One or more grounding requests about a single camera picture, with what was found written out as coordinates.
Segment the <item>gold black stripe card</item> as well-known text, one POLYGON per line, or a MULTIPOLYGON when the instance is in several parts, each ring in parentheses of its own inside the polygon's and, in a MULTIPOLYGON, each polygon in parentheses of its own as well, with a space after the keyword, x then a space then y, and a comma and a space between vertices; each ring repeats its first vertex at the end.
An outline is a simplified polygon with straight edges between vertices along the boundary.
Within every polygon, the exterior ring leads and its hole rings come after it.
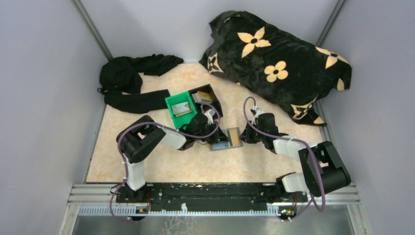
POLYGON ((239 139, 240 130, 238 127, 227 129, 226 134, 228 137, 229 148, 238 148, 238 147, 243 146, 243 144, 241 143, 241 140, 239 139))

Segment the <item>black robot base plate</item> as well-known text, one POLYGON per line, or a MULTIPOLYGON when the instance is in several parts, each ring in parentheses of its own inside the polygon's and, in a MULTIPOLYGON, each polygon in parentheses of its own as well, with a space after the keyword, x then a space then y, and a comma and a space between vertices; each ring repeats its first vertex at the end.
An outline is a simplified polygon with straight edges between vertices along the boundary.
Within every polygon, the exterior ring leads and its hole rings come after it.
POLYGON ((153 212, 264 211, 268 204, 307 202, 302 192, 280 195, 274 183, 147 183, 137 191, 122 186, 115 194, 118 203, 149 203, 153 212))

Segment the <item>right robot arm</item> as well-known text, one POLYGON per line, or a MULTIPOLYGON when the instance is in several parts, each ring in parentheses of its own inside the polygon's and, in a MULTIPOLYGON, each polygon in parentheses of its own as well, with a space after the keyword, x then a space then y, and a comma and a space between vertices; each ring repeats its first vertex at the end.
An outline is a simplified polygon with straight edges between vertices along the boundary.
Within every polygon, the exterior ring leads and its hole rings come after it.
POLYGON ((308 143, 281 133, 272 113, 252 110, 240 139, 245 143, 262 143, 277 155, 290 157, 300 163, 300 173, 288 173, 276 179, 276 197, 288 202, 295 192, 310 192, 316 197, 349 186, 351 177, 334 144, 330 141, 308 143))

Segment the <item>gold VIP card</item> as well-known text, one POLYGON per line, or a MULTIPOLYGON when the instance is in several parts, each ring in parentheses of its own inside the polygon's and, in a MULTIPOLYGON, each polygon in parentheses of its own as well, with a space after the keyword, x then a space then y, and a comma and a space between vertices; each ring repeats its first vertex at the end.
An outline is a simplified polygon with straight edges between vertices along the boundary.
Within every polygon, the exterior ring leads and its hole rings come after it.
POLYGON ((213 101, 213 98, 211 97, 209 93, 205 93, 203 91, 198 91, 197 93, 200 95, 203 101, 209 101, 209 102, 213 101))

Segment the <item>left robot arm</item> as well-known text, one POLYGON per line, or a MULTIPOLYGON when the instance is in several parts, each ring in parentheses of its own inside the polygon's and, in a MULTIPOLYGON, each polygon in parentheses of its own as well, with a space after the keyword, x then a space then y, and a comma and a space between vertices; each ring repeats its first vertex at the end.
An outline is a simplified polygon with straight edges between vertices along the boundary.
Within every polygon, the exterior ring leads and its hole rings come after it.
POLYGON ((149 115, 144 115, 121 131, 116 142, 124 159, 128 197, 136 203, 146 198, 144 160, 158 145, 184 151, 196 141, 214 145, 228 141, 228 137, 219 127, 219 122, 207 113, 197 113, 179 129, 156 123, 149 115))

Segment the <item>green plastic bin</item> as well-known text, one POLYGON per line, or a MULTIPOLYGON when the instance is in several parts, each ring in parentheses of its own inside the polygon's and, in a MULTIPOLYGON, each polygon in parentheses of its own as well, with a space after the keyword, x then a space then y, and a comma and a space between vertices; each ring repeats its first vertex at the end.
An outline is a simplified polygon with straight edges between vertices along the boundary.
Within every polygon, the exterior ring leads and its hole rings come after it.
POLYGON ((189 92, 169 96, 165 98, 165 102, 176 129, 189 124, 191 119, 197 114, 197 109, 189 92))

